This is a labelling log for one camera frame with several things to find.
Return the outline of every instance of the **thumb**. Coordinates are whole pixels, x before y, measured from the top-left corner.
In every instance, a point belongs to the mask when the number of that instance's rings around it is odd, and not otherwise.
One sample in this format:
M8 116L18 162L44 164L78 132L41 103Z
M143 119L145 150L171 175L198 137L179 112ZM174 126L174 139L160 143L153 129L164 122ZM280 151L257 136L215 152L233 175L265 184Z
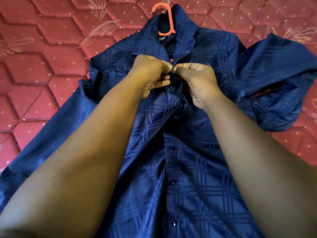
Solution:
M177 67L174 73L183 78L186 82L189 82L193 76L192 70L183 67Z

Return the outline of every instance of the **hand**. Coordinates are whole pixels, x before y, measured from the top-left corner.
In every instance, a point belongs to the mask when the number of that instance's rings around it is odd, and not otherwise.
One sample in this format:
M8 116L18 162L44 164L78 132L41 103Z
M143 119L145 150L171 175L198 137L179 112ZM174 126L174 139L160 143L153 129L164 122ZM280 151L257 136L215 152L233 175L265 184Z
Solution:
M204 110L204 104L213 95L222 94L215 72L210 66L200 63L181 63L176 65L174 73L188 83L193 103L200 109Z
M140 79L144 90L142 89L142 99L150 94L150 90L154 88L161 88L169 85L169 72L172 71L172 64L157 59L152 56L138 55L133 63L130 75L133 78Z

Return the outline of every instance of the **shirt collar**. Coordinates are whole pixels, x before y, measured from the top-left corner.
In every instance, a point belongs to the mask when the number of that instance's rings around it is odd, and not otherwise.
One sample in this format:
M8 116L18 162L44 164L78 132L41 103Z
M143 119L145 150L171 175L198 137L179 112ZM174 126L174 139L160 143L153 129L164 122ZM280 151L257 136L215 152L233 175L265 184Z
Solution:
M133 41L132 54L134 55L150 55L158 57L162 44L159 42L159 20L161 15L155 15L145 24L138 32L136 39ZM177 50L176 55L189 53L195 44L194 34L199 26L196 25L185 13L180 5L175 4L172 7L172 16L176 31Z

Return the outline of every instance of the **person's right hand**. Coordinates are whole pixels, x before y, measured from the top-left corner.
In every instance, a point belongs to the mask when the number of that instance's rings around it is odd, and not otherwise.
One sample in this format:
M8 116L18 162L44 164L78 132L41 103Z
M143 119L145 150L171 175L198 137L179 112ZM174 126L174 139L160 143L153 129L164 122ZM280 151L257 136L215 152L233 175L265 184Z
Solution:
M214 95L222 94L218 87L212 67L200 63L181 63L176 65L175 74L183 78L189 86L196 107L204 110L204 104Z

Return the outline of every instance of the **hexagonal quilted pattern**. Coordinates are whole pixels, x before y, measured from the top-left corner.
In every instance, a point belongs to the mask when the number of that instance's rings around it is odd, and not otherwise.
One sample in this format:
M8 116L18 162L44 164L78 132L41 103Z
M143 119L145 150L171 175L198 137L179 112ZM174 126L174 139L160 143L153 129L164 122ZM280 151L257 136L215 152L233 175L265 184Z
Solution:
M140 30L158 2L247 47L272 32L317 55L317 0L0 0L0 171L89 78L88 60ZM293 127L272 136L317 165L317 82Z

